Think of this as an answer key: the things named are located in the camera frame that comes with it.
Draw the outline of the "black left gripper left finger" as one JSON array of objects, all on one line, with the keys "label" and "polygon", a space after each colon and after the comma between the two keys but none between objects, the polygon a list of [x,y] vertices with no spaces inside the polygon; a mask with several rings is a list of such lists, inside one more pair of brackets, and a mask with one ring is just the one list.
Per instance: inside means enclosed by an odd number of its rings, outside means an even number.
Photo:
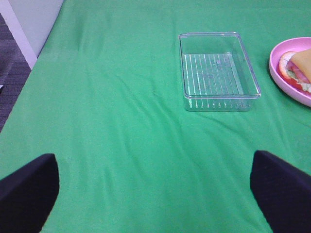
[{"label": "black left gripper left finger", "polygon": [[38,233],[59,194],[54,154],[43,154],[0,181],[0,231]]}]

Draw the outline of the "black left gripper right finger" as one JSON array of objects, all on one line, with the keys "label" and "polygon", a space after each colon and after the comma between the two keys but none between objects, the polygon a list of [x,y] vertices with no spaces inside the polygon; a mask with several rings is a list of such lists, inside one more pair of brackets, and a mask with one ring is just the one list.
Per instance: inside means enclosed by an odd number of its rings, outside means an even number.
[{"label": "black left gripper right finger", "polygon": [[311,231],[311,177],[274,154],[254,153],[250,189],[275,233]]}]

